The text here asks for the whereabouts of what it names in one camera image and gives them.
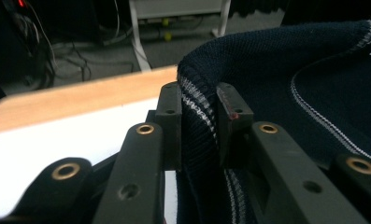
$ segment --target brass grommet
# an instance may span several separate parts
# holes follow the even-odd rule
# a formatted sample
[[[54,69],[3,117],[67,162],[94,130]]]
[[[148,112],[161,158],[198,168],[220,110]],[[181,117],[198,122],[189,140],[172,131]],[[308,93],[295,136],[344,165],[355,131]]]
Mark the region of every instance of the brass grommet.
[[[346,164],[353,170],[357,171],[358,173],[364,174],[364,175],[371,175],[371,162],[349,157],[346,160]]]
[[[57,167],[51,177],[55,180],[65,180],[76,175],[80,170],[80,166],[77,163],[70,162]]]
[[[136,132],[139,134],[150,134],[150,133],[153,133],[154,130],[155,128],[153,128],[152,125],[144,124],[144,125],[139,126],[136,129]]]
[[[260,125],[259,128],[264,133],[277,133],[278,132],[278,128],[276,128],[275,126],[271,124],[262,124]]]

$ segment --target white stitching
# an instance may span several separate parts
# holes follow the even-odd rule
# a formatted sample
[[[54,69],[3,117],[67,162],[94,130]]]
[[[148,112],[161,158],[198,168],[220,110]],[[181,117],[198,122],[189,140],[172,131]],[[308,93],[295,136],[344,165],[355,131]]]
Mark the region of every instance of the white stitching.
[[[208,128],[211,130],[216,144],[218,144],[217,134],[215,133],[215,126],[211,123],[211,120],[206,116],[206,114],[200,109],[199,106],[197,106],[191,99],[186,97],[184,93],[182,93],[182,101],[187,105],[191,110],[196,112],[197,116],[203,120]]]
[[[232,224],[236,224],[236,213],[235,213],[235,196],[230,184],[229,176],[226,173],[226,170],[223,171],[225,174],[226,186],[229,190],[229,197],[231,198],[231,207],[232,207]]]
[[[240,186],[240,183],[238,182],[237,177],[235,176],[235,172],[232,170],[229,170],[229,174],[231,175],[232,183],[235,186],[235,193],[237,196],[238,213],[239,213],[238,223],[245,224],[246,223],[246,203],[244,201],[244,192]]]
[[[351,50],[346,51],[343,54],[351,53],[352,51],[356,49],[361,49],[365,47],[366,45],[371,44],[371,21],[368,21],[370,24],[369,32],[364,36],[364,38]],[[295,79],[297,75],[300,73],[297,73],[293,76],[291,80],[291,92],[293,94],[293,98],[295,99],[296,103],[298,103],[314,120],[316,120],[319,124],[321,124],[326,130],[328,130],[346,149],[348,149],[350,152],[358,154],[361,153],[371,159],[371,155],[364,152],[362,149],[357,147],[345,134],[342,133],[329,119],[324,117],[322,114],[320,114],[316,109],[314,109],[311,105],[309,105],[298,93],[296,87],[295,87]]]
[[[207,111],[207,113],[214,119],[214,112],[210,108],[210,104],[206,99],[205,95],[201,93],[196,87],[188,80],[186,77],[181,78],[181,86],[183,87],[183,91],[187,91],[190,95],[192,95]]]

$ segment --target cable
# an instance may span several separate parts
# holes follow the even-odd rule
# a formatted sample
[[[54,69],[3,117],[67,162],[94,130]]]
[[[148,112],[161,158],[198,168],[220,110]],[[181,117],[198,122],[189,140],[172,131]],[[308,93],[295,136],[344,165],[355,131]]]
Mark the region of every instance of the cable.
[[[200,21],[194,27],[188,28],[188,30],[194,31],[195,29],[199,28],[199,26],[202,24],[202,22],[205,19],[205,17],[204,16],[201,16],[200,18],[201,18]]]
[[[103,45],[104,46],[107,46],[107,45],[110,45],[110,44],[119,43],[122,40],[124,40],[127,37],[129,37],[132,32],[133,32],[133,27],[130,27],[126,32],[124,32],[123,35],[121,35],[121,36],[119,36],[117,38],[112,38],[112,39],[103,41]]]
[[[135,50],[136,54],[138,54],[145,62],[147,62],[150,65],[150,68],[153,68],[152,64],[150,64],[150,61],[148,61],[147,57],[142,55],[142,53],[138,51],[137,48],[133,48],[133,49]]]
[[[92,73],[92,69],[89,66],[89,64],[91,64],[91,63],[102,64],[102,65],[121,65],[121,64],[130,65],[130,70],[131,70],[130,72],[134,72],[134,63],[132,63],[132,62],[96,62],[96,61],[90,60],[90,59],[84,57],[82,54],[80,54],[80,52],[77,50],[74,42],[72,42],[71,44],[72,44],[71,51],[68,52],[62,58],[62,60],[66,61],[67,63],[70,63],[72,65],[75,65],[76,67],[78,67],[80,69],[80,75],[81,75],[81,80],[82,81],[92,79],[93,73]],[[77,62],[76,59],[68,58],[68,56],[70,56],[74,52],[77,54],[78,58],[82,60],[82,62]],[[71,76],[60,76],[57,73],[55,73],[55,76],[60,78],[60,79],[68,79],[68,78],[72,77],[72,75]]]
[[[118,18],[118,21],[117,21],[118,24],[117,24],[116,34],[114,35],[114,38],[116,38],[116,37],[118,37],[119,30],[121,29],[121,18],[119,17],[118,3],[116,2],[116,0],[113,0],[113,2],[115,3],[116,16]]]
[[[39,17],[37,16],[36,11],[34,10],[33,6],[32,6],[28,1],[25,1],[25,4],[26,4],[26,6],[28,6],[29,8],[31,8],[31,10],[33,11],[34,15],[36,16],[36,20],[37,20],[37,22],[39,23],[40,30],[41,30],[43,36],[45,36],[46,41],[47,41],[48,44],[49,44],[50,51],[51,51],[51,57],[52,57],[52,59],[53,59],[54,65],[56,65],[56,67],[57,67],[56,56],[54,55],[54,51],[53,51],[53,48],[51,47],[51,43],[50,43],[50,41],[49,41],[49,39],[48,39],[48,36],[45,34],[45,31],[44,31],[44,29],[43,29],[42,23],[40,22],[40,19],[39,19]]]
[[[37,31],[37,28],[36,28],[36,24],[35,23],[33,23],[33,27],[34,27],[34,29],[36,31],[36,41],[39,44],[39,32]]]
[[[25,16],[15,13],[14,14],[14,19],[16,19],[16,22],[19,24],[18,27],[21,32],[23,32],[24,36],[28,36],[28,21],[24,18]]]

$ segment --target black plastic part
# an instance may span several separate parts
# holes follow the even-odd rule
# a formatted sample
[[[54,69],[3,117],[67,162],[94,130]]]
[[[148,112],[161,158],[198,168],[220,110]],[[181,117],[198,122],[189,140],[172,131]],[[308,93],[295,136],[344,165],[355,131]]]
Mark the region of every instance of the black plastic part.
[[[181,168],[181,91],[177,82],[162,86],[154,122],[164,131],[164,169]]]
[[[371,223],[371,160],[361,155],[339,155],[330,167],[329,176]]]
[[[221,82],[217,95],[221,165],[241,168],[247,151],[244,134],[250,132],[254,114],[232,85]]]
[[[283,128],[254,123],[250,145],[248,187],[258,223],[367,223]]]
[[[91,173],[90,162],[80,158],[66,158],[51,164],[27,189],[6,220],[80,223],[93,193]]]
[[[149,110],[145,122],[155,122],[156,110]]]
[[[100,161],[93,166],[93,181],[95,183],[93,196],[86,212],[86,216],[80,223],[91,223],[95,212],[97,211],[98,204],[103,197],[104,191],[107,188],[107,182],[109,180],[110,173],[112,171],[115,160],[118,157],[118,153]]]
[[[93,223],[164,223],[163,141],[157,124],[129,129]]]

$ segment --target dark navy sweater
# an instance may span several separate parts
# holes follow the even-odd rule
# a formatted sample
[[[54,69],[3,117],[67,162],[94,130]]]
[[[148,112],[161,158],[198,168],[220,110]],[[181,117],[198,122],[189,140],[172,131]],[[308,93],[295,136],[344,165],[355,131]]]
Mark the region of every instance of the dark navy sweater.
[[[371,21],[312,23],[227,35],[178,65],[182,172],[178,223],[253,223],[243,174],[219,166],[216,86],[236,87],[255,120],[284,127],[327,167],[371,159]]]

